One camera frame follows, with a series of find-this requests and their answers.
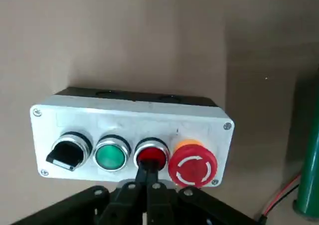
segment control box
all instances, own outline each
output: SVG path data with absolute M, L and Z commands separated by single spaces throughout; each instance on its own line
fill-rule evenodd
M 234 122 L 211 99 L 67 88 L 30 109 L 38 171 L 51 178 L 119 182 L 139 161 L 159 179 L 218 186 Z

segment black cable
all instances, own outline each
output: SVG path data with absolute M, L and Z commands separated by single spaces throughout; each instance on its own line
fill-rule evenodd
M 271 210 L 273 210 L 275 208 L 275 206 L 277 206 L 283 199 L 285 199 L 289 194 L 291 194 L 294 190 L 296 190 L 299 187 L 299 184 L 294 186 L 292 189 L 290 189 L 285 195 L 283 195 L 280 199 L 278 199 L 277 202 L 275 202 L 270 209 L 268 210 L 268 212 L 265 214 L 265 216 L 268 216 L 268 214 L 271 212 Z

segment green pipe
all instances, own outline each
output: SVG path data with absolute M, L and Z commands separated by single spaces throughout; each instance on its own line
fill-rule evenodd
M 306 158 L 295 211 L 308 219 L 319 219 L 319 87 L 316 89 L 316 107 L 310 136 L 307 144 Z

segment beige wall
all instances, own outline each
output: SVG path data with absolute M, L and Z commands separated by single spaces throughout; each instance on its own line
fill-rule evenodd
M 68 85 L 202 95 L 226 106 L 236 135 L 224 183 L 209 192 L 253 216 L 300 166 L 301 158 L 285 161 L 291 102 L 296 78 L 317 66 L 318 6 L 0 0 L 0 223 L 94 184 L 36 171 L 28 109 Z M 293 215 L 292 199 L 270 224 L 307 224 Z

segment selector switch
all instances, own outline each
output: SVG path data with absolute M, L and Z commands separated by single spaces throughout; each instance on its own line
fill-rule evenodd
M 92 144 L 88 138 L 77 132 L 68 132 L 55 141 L 46 161 L 74 171 L 86 162 L 91 152 Z

